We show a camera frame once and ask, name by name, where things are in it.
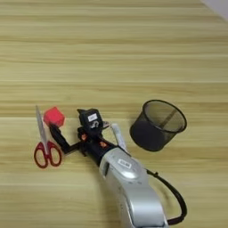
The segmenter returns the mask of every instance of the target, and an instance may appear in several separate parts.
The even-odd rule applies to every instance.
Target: red cube
[[[44,122],[49,126],[50,123],[57,125],[58,127],[63,126],[65,117],[56,108],[53,107],[44,114]]]

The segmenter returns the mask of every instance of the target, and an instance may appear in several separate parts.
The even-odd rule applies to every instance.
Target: mesh cup
[[[187,127],[184,114],[171,103],[151,100],[130,128],[134,142],[147,151],[160,151],[176,134]]]

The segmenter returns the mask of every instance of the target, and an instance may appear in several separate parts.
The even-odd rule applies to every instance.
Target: wooden table
[[[187,130],[151,153],[129,127],[144,102],[177,105]],[[198,0],[0,0],[0,227],[116,228],[115,200],[80,153],[39,169],[35,105],[58,106],[77,140],[77,108],[119,123],[128,149],[184,196],[176,227],[228,223],[228,27]],[[167,217],[177,202],[151,179]]]

